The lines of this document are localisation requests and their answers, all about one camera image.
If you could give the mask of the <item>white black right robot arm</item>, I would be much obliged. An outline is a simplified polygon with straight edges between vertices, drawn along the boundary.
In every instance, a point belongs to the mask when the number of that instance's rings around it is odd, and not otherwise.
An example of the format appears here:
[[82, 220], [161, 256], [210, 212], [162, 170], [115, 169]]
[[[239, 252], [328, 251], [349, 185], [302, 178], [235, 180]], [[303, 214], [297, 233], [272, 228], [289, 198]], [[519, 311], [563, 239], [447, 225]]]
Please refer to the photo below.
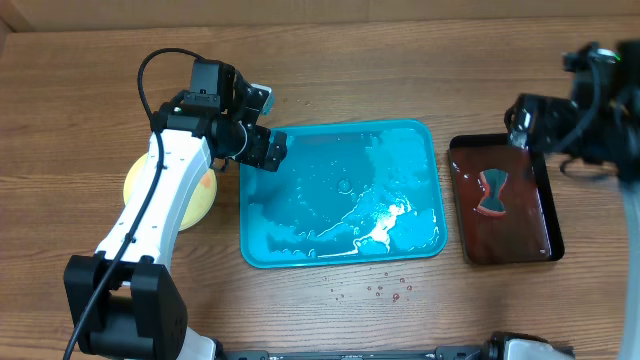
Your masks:
[[639, 42], [589, 43], [563, 55], [568, 98], [523, 93], [504, 116], [507, 143], [617, 170], [629, 236], [625, 321], [618, 357], [639, 357]]

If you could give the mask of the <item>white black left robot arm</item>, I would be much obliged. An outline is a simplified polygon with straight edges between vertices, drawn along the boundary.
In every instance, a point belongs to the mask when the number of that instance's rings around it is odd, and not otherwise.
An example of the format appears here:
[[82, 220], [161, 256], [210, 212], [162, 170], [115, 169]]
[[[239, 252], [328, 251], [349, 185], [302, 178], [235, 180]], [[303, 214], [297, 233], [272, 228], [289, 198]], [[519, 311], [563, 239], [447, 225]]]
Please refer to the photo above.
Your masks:
[[275, 172], [285, 133], [258, 125], [271, 88], [233, 66], [194, 57], [189, 88], [158, 110], [146, 106], [152, 134], [127, 205], [91, 256], [74, 255], [63, 280], [74, 349], [110, 359], [216, 359], [218, 343], [192, 330], [170, 275], [175, 242], [201, 178], [217, 159]]

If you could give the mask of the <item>pink green round sponge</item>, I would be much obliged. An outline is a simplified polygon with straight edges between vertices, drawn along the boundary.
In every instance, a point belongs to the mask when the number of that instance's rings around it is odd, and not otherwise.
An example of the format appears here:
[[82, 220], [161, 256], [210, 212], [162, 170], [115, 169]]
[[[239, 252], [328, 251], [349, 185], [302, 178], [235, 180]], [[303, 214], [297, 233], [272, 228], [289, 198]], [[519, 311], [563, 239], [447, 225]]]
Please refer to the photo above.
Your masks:
[[501, 193], [506, 185], [508, 173], [500, 169], [486, 169], [479, 173], [480, 187], [483, 190], [476, 210], [485, 216], [501, 217], [506, 213]]

